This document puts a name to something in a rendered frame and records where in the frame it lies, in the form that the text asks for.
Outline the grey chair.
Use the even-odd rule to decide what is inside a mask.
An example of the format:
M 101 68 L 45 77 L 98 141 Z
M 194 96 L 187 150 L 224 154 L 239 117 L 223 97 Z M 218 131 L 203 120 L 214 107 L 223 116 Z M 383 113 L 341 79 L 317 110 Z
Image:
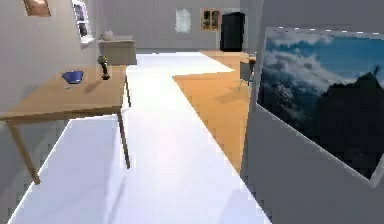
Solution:
M 246 82 L 247 84 L 250 84 L 252 82 L 253 77 L 253 71 L 254 71 L 254 60 L 248 60 L 247 62 L 240 62 L 240 85 L 242 85 L 243 82 Z

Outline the black fridge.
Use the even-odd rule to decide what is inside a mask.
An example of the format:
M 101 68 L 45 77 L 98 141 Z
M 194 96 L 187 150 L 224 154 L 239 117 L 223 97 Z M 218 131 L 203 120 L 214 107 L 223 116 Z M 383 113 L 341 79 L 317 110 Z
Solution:
M 222 16 L 220 50 L 223 52 L 241 52 L 243 44 L 245 14 L 227 13 Z

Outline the orange framed dark picture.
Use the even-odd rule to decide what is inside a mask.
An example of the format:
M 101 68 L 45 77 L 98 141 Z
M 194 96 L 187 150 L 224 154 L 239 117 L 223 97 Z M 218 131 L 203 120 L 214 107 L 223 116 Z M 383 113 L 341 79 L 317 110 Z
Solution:
M 217 9 L 201 10 L 201 30 L 217 31 L 220 28 L 221 12 Z

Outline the dark small statuette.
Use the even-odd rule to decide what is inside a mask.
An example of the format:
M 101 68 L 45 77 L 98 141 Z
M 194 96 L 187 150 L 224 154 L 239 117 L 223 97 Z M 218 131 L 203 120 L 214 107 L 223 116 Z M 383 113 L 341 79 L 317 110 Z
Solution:
M 108 74 L 107 58 L 105 56 L 99 56 L 97 62 L 101 65 L 103 70 L 102 79 L 108 80 L 110 78 L 110 75 Z

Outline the light wooden table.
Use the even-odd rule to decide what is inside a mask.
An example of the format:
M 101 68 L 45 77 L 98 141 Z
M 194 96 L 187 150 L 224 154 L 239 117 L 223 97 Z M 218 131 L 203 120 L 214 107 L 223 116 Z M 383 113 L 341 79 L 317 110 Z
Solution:
M 35 185 L 39 185 L 41 181 L 17 129 L 17 125 L 20 124 L 116 114 L 125 164 L 130 168 L 122 115 L 124 90 L 128 90 L 127 67 L 118 65 L 109 66 L 108 69 L 110 79 L 103 80 L 100 68 L 78 67 L 78 70 L 84 72 L 83 81 L 71 87 L 67 87 L 59 72 L 8 112 L 0 115 L 0 121 L 7 124 Z

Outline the blue bowl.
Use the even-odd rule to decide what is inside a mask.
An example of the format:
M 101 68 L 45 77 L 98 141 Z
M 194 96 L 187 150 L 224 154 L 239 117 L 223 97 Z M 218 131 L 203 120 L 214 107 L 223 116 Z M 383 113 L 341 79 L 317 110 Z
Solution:
M 80 84 L 83 80 L 83 71 L 67 71 L 62 74 L 62 78 L 68 83 L 68 84 Z

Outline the large mountain sky picture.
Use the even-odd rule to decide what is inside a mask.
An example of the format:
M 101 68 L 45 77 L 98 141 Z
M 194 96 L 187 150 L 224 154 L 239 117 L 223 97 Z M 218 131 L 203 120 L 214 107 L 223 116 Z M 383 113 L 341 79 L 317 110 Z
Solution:
M 269 28 L 257 103 L 369 179 L 384 155 L 384 38 Z

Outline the white framed window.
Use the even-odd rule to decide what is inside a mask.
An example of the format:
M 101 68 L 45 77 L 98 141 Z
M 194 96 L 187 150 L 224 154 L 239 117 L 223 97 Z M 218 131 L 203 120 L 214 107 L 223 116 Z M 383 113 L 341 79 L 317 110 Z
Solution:
M 85 45 L 94 40 L 91 34 L 90 22 L 85 0 L 71 0 L 80 42 Z

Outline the brown framed picture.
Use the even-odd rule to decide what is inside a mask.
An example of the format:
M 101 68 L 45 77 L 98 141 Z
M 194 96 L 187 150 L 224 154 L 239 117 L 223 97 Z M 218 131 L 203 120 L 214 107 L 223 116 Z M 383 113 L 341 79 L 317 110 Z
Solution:
M 23 0 L 28 16 L 50 17 L 47 0 Z

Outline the pale framed wall picture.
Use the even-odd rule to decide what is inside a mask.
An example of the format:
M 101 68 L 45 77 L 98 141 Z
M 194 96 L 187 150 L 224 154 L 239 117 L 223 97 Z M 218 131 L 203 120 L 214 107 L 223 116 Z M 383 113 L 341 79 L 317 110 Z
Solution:
M 175 10 L 175 31 L 177 33 L 190 33 L 191 32 L 191 12 L 189 9 L 176 9 Z

